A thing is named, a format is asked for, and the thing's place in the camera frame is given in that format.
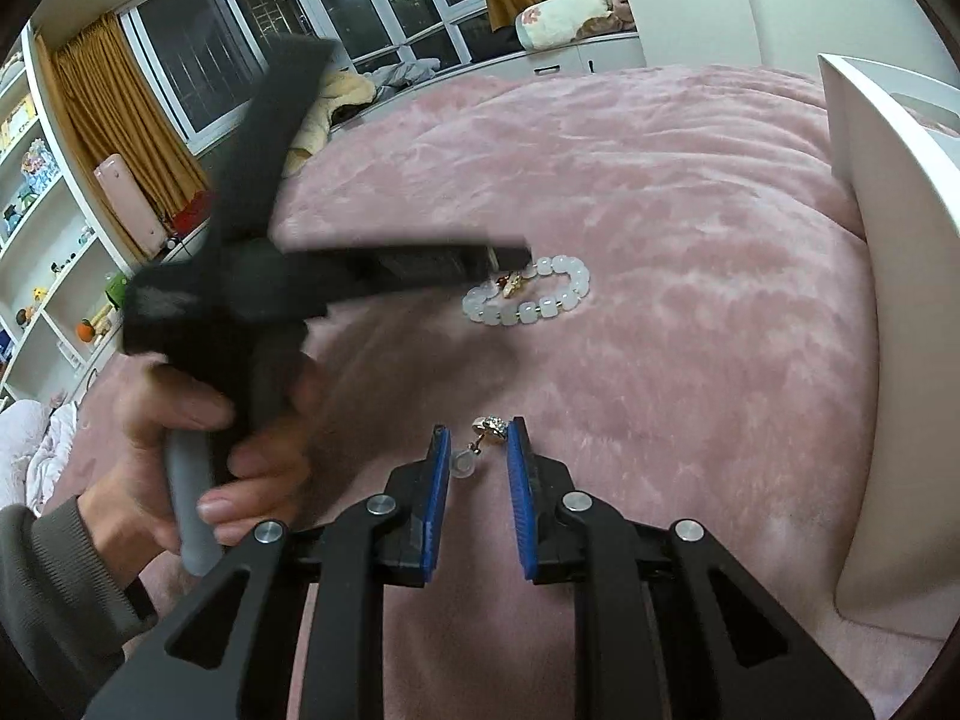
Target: pink plush bedspread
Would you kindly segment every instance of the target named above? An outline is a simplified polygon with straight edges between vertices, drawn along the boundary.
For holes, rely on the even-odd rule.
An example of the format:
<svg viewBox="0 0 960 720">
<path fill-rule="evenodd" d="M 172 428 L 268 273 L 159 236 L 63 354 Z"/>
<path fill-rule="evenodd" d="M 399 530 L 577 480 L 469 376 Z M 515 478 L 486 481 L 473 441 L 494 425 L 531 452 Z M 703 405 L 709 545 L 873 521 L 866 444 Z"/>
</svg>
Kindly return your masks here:
<svg viewBox="0 0 960 720">
<path fill-rule="evenodd" d="M 580 307 L 532 326 L 472 324 L 459 295 L 318 323 L 318 519 L 382 490 L 434 423 L 465 445 L 478 415 L 523 415 L 536 450 L 627 517 L 702 521 L 879 717 L 918 683 L 939 643 L 832 603 L 868 471 L 877 326 L 815 82 L 728 68 L 451 82 L 334 139 L 279 218 L 298 247 L 475 227 L 592 272 Z M 83 404 L 60 498 L 112 461 L 110 401 L 138 365 L 115 359 Z M 174 564 L 152 567 L 165 604 Z M 384 654 L 392 720 L 572 716 L 571 596 L 522 579 L 499 448 L 451 481 L 433 584 L 388 590 Z"/>
</svg>

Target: gray sleeve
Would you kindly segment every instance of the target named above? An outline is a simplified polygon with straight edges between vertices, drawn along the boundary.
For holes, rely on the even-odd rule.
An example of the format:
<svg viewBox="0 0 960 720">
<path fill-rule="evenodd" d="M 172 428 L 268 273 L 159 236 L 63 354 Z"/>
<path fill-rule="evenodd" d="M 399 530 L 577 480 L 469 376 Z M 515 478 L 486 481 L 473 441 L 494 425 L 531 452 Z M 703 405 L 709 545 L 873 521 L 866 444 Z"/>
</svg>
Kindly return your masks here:
<svg viewBox="0 0 960 720">
<path fill-rule="evenodd" d="M 46 517 L 0 511 L 0 625 L 50 698 L 79 718 L 157 614 L 139 580 L 118 587 L 72 498 Z"/>
</svg>

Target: gray handle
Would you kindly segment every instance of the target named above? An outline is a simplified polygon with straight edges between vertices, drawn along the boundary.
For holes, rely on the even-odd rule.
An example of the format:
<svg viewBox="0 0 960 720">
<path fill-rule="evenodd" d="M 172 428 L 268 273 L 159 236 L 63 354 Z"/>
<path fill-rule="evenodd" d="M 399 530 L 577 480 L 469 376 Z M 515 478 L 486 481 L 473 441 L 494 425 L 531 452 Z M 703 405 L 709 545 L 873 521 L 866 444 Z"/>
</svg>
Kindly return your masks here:
<svg viewBox="0 0 960 720">
<path fill-rule="evenodd" d="M 213 528 L 200 519 L 197 502 L 213 487 L 208 435 L 171 430 L 164 449 L 167 483 L 176 525 L 181 534 L 184 568 L 195 577 L 206 574 L 224 554 Z"/>
</svg>

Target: human hand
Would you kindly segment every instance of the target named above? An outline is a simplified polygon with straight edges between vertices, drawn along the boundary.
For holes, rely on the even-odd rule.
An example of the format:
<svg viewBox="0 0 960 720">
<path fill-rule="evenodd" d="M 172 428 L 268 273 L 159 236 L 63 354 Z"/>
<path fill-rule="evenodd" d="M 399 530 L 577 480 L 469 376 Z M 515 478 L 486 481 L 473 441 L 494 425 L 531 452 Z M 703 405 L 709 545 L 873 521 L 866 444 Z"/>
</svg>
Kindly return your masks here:
<svg viewBox="0 0 960 720">
<path fill-rule="evenodd" d="M 291 522 L 309 476 L 308 415 L 319 391 L 318 368 L 304 357 L 289 413 L 239 443 L 227 467 L 237 477 L 200 498 L 200 517 L 217 541 L 241 541 L 253 525 Z M 167 430 L 222 430 L 232 422 L 229 400 L 169 365 L 144 371 L 118 404 L 123 457 L 79 501 L 94 547 L 121 586 L 164 550 L 179 552 L 179 533 L 167 490 L 163 442 Z"/>
</svg>

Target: bracelet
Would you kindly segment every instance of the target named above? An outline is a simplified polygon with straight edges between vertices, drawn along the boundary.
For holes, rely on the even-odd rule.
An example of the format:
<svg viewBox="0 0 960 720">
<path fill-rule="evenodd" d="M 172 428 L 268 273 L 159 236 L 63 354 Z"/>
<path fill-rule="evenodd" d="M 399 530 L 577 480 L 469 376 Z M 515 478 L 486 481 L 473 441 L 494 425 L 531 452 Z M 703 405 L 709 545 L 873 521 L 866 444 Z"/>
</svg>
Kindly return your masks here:
<svg viewBox="0 0 960 720">
<path fill-rule="evenodd" d="M 488 304 L 498 295 L 510 298 L 526 286 L 526 283 L 541 276 L 567 274 L 570 283 L 555 293 L 544 295 L 538 302 L 506 302 L 499 305 Z M 581 260 L 558 254 L 556 257 L 541 257 L 536 263 L 527 266 L 524 271 L 515 272 L 500 279 L 488 281 L 470 290 L 463 299 L 464 314 L 472 322 L 482 322 L 490 327 L 521 322 L 533 324 L 540 317 L 553 319 L 560 311 L 573 311 L 590 291 L 590 271 Z"/>
</svg>

